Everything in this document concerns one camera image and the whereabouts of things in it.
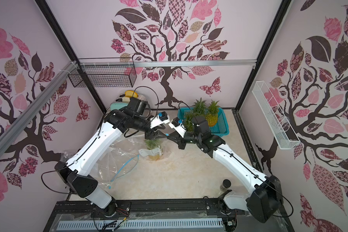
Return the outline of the yellow pineapple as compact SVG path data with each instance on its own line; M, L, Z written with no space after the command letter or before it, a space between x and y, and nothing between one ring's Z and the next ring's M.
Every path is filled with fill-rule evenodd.
M218 101L211 101L211 104L207 108L206 119L209 127L213 127L218 122L219 106Z

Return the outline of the blue-zip zip-top bag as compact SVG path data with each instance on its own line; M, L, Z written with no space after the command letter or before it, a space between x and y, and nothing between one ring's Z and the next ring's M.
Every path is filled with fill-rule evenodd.
M111 189L119 178L134 170L139 159L139 154L108 147L92 167L90 175L98 181L101 187Z

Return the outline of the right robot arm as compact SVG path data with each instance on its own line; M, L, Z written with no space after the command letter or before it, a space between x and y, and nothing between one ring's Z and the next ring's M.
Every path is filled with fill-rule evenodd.
M213 134L207 120L202 117L192 119L193 130L187 131L179 118L174 118L170 128L175 132L167 138L184 149L187 144L195 144L203 153L224 165L235 175L247 190L244 195L230 191L223 201L229 209L249 212L257 221L267 222L282 207L286 197L282 194L281 182L275 176L267 176L238 156L219 136Z

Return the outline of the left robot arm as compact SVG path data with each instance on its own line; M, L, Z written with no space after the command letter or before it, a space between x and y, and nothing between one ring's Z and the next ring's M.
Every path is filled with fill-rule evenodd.
M130 129L144 132L147 140L166 136L162 130L170 122L170 117L166 112L157 112L155 116L144 118L142 114L147 106L147 102L132 97L127 106L111 110L103 116L95 134L75 155L55 165L54 171L70 190L96 205L107 217L116 213L116 199L99 186L90 172L110 145Z

